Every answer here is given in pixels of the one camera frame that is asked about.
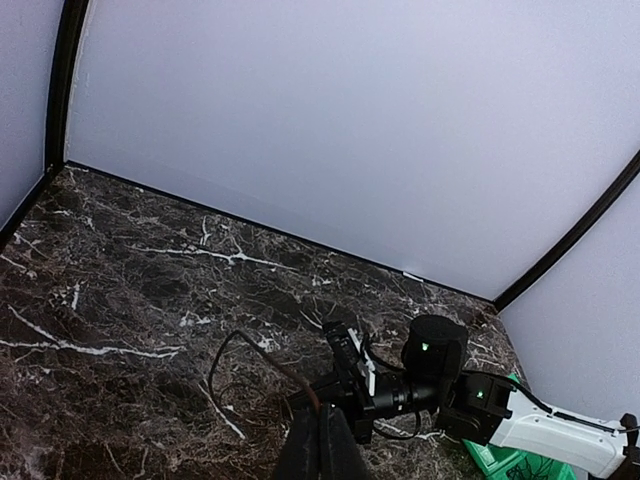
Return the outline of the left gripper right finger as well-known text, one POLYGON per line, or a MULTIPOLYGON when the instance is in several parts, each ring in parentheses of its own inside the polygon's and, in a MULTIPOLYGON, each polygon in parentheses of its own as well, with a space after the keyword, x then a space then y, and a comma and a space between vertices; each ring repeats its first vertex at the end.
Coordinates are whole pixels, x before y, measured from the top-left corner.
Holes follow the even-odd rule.
POLYGON ((334 405, 322 406, 322 478, 329 480, 370 479, 346 417, 334 405))

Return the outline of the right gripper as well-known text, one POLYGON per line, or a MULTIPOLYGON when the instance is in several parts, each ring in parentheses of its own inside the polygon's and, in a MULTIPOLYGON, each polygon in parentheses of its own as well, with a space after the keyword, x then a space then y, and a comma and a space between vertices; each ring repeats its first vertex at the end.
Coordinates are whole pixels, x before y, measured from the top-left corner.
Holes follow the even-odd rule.
MULTIPOLYGON (((358 444, 370 444, 373 435, 373 404, 357 381, 343 380, 337 372, 323 375, 313 382, 309 389, 317 398, 317 403, 330 403, 340 408, 358 444)), ((286 397, 291 408, 313 407, 314 402, 305 389, 286 397)))

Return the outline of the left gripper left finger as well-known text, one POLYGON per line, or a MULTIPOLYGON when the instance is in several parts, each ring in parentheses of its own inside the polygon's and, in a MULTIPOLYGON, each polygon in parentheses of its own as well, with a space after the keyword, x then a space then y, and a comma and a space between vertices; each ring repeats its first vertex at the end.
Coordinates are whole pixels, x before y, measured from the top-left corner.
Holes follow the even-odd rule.
POLYGON ((290 431, 272 472, 273 479, 321 478, 320 420, 320 410, 306 409, 294 413, 290 431))

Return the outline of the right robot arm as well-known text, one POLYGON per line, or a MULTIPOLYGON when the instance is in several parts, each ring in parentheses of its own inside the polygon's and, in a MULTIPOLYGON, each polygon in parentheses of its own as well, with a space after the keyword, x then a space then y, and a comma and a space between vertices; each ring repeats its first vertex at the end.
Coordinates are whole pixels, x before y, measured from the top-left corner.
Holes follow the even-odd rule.
POLYGON ((392 366, 371 350, 368 335, 344 323, 323 332, 333 369, 311 386, 342 409, 355 440, 370 442, 378 419, 427 412, 446 435, 479 445, 523 450, 586 471, 592 479, 639 476, 639 425, 626 414, 599 420, 544 403, 514 379, 464 367, 468 331, 438 315, 414 318, 392 366))

